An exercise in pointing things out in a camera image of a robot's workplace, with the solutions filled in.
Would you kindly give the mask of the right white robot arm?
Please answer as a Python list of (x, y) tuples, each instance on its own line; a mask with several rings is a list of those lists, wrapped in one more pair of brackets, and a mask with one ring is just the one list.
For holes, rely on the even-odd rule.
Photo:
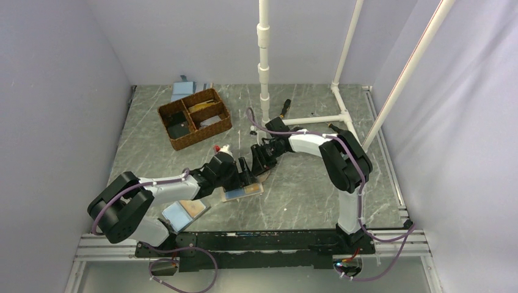
[(278, 157), (285, 153), (321, 158), (328, 178), (338, 190), (337, 247), (343, 253), (352, 253), (365, 235), (363, 191), (373, 171), (370, 158), (354, 134), (348, 130), (322, 134), (300, 127), (289, 128), (281, 118), (268, 122), (264, 131), (270, 137), (250, 148), (253, 175), (273, 169)]

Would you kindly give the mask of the gold credit card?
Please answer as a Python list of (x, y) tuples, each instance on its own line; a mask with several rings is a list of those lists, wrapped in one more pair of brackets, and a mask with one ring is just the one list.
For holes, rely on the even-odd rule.
[(216, 101), (211, 99), (211, 100), (204, 101), (204, 102), (201, 102), (201, 103), (198, 103), (198, 104), (195, 104), (195, 105), (189, 107), (188, 111), (190, 113), (197, 112), (197, 111), (200, 111), (202, 109), (206, 109), (207, 107), (210, 107), (210, 106), (212, 106), (214, 104), (216, 104)]
[(264, 188), (262, 183), (254, 183), (244, 187), (244, 194), (246, 196), (263, 193)]

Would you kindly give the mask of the tan blue card holder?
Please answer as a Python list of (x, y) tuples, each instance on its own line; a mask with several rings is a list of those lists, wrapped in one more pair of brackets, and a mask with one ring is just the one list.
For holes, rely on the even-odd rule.
[[(270, 174), (270, 171), (267, 171), (264, 174), (258, 175), (256, 177), (257, 178), (257, 183), (262, 183), (262, 185), (263, 185), (263, 183), (268, 178), (269, 174)], [(253, 195), (246, 196), (244, 194), (244, 187), (242, 187), (240, 189), (236, 189), (236, 190), (231, 190), (231, 191), (225, 191), (223, 189), (222, 192), (221, 192), (221, 200), (224, 203), (225, 202), (229, 202), (229, 201), (233, 201), (233, 200), (239, 200), (239, 199), (250, 197), (250, 196), (253, 196)]]

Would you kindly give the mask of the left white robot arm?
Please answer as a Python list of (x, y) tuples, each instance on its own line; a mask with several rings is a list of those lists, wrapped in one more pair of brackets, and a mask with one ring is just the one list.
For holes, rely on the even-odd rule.
[(215, 189), (233, 191), (255, 184), (257, 177), (246, 160), (223, 151), (200, 168), (185, 168), (180, 175), (165, 178), (139, 178), (123, 172), (89, 204), (93, 220), (91, 232), (104, 235), (112, 244), (126, 239), (143, 241), (159, 256), (170, 255), (176, 240), (170, 225), (149, 217), (150, 208), (181, 200), (201, 200)]

